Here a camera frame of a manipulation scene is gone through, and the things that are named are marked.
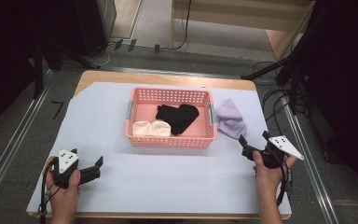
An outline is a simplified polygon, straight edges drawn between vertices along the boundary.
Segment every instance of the gray floor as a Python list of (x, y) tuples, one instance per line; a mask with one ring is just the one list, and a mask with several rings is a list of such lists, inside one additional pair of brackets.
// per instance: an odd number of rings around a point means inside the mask
[[(105, 70), (125, 67), (200, 73), (192, 76), (234, 79), (238, 79), (240, 75), (251, 74), (253, 66), (257, 63), (252, 60), (186, 52), (162, 51), (155, 54), (152, 49), (145, 48), (136, 48), (133, 52), (128, 52), (126, 46), (119, 50), (111, 49), (110, 55), (109, 64), (103, 66)], [(93, 60), (103, 62), (106, 58), (101, 53), (100, 57), (93, 58)], [(266, 65), (268, 64), (262, 63), (255, 69)], [(18, 151), (0, 184), (0, 223), (38, 223), (37, 218), (28, 217), (25, 209), (83, 71), (84, 68), (77, 63), (65, 60), (64, 68), (61, 71), (52, 72), (49, 91), (43, 104), (21, 139)], [(274, 77), (275, 74), (271, 72), (255, 80), (260, 102), (267, 92), (277, 88), (273, 82)], [(24, 90), (17, 101), (0, 118), (0, 156), (9, 144), (22, 116), (33, 102), (33, 90), (33, 85)], [(266, 117), (270, 115), (277, 97), (278, 95), (268, 100)], [(65, 102), (56, 119), (53, 118), (58, 110), (58, 105), (51, 101)], [(312, 158), (332, 199), (338, 220), (341, 223), (358, 223), (358, 175), (344, 164), (331, 164), (325, 161), (321, 144), (310, 121), (301, 114), (297, 118), (307, 138)], [(284, 112), (278, 114), (278, 121), (282, 131), (292, 142), (295, 142)], [(278, 134), (273, 119), (268, 121), (268, 129), (271, 133)], [(324, 214), (302, 161), (297, 162), (294, 167), (293, 193), (290, 197), (293, 214), (284, 221), (285, 223), (325, 223)], [(256, 222), (256, 220), (241, 221), (241, 223)]]

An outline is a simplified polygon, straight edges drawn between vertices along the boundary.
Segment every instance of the floor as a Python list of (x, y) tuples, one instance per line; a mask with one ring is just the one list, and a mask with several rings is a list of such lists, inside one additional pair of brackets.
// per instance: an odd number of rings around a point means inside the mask
[[(269, 46), (267, 35), (263, 30), (250, 29), (244, 33), (238, 31), (238, 27), (213, 27), (212, 24), (189, 24), (188, 39), (185, 49), (178, 51), (161, 51), (154, 53), (154, 45), (160, 44), (166, 47), (167, 27), (158, 24), (158, 18), (163, 17), (164, 10), (155, 13), (158, 4), (161, 8), (167, 8), (170, 1), (142, 1), (135, 26), (127, 29), (127, 36), (137, 39), (134, 51), (129, 52), (128, 46), (121, 49), (108, 50), (110, 61), (102, 66), (104, 70), (117, 68), (148, 69), (152, 71), (178, 71), (192, 76), (240, 78), (241, 75), (251, 74), (268, 65), (266, 62), (274, 62), (273, 53)], [(120, 14), (117, 4), (117, 15)], [(183, 33), (182, 22), (175, 24), (176, 43), (181, 43), (180, 34)], [(215, 32), (214, 36), (205, 35), (202, 29)], [(92, 58), (93, 61), (104, 63), (107, 55), (102, 52)], [(32, 100), (33, 86), (30, 86), (21, 94), (18, 100), (0, 118), (0, 156), (6, 155), (11, 164), (0, 167), (0, 172), (6, 174), (0, 179), (0, 223), (37, 223), (35, 218), (25, 214), (26, 205), (29, 202), (35, 185), (35, 177), (39, 175), (43, 162), (54, 143), (55, 136), (64, 119), (64, 111), (67, 102), (70, 101), (76, 83), (84, 68), (71, 60), (64, 62), (61, 71), (50, 71), (47, 76), (47, 88), (43, 97)], [(273, 78), (275, 74), (255, 80), (257, 91), (262, 103), (263, 97), (271, 90), (276, 90)], [(266, 117), (270, 115), (271, 108), (277, 96), (266, 104)], [(62, 112), (56, 119), (58, 105), (52, 101), (65, 102)], [(23, 127), (23, 132), (16, 130), (21, 120), (28, 116), (31, 123)], [(315, 194), (317, 189), (311, 181), (313, 176), (304, 162), (298, 162), (295, 167), (295, 187), (291, 196), (292, 217), (284, 223), (358, 223), (358, 176), (345, 164), (331, 164), (324, 160), (323, 150), (317, 134), (311, 127), (310, 121), (303, 115), (296, 117), (306, 136), (312, 156), (312, 162), (317, 167), (316, 175), (324, 184), (329, 200), (336, 217), (324, 214), (321, 198)], [(285, 113), (280, 113), (278, 121), (282, 129), (289, 137), (296, 139), (292, 123)], [(276, 124), (272, 119), (268, 121), (268, 129), (277, 132)], [(12, 139), (17, 135), (18, 141)], [(256, 220), (242, 220), (241, 223), (256, 223)]]

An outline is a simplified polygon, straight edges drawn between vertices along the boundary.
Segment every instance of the black cloth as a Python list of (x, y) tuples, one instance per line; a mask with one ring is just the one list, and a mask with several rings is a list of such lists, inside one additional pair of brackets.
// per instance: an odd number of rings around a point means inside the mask
[(193, 105), (180, 105), (178, 108), (169, 105), (159, 105), (156, 119), (162, 119), (171, 125), (171, 133), (183, 133), (199, 116), (199, 110)]

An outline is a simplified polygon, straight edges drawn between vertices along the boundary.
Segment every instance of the lavender cloth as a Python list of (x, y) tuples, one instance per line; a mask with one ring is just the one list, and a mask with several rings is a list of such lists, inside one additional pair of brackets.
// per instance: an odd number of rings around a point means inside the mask
[(235, 139), (239, 139), (241, 134), (246, 134), (247, 128), (242, 115), (231, 99), (227, 99), (215, 112), (216, 116), (220, 118), (219, 131)]

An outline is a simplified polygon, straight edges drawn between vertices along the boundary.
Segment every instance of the wooden table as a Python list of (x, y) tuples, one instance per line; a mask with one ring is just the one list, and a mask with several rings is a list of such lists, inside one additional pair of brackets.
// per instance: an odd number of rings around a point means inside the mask
[[(189, 0), (172, 0), (170, 48), (174, 19), (186, 20)], [(190, 21), (265, 29), (277, 60), (305, 31), (315, 1), (310, 0), (192, 0)]]

